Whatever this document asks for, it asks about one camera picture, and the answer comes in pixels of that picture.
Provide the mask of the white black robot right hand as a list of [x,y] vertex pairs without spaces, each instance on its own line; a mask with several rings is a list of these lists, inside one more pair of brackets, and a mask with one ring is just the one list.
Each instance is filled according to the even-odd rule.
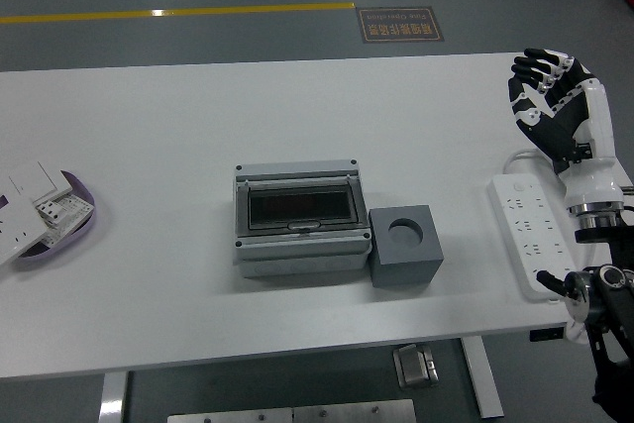
[[620,211],[623,192],[605,88],[567,53],[527,49],[514,59],[509,101],[519,130],[552,163],[572,215]]

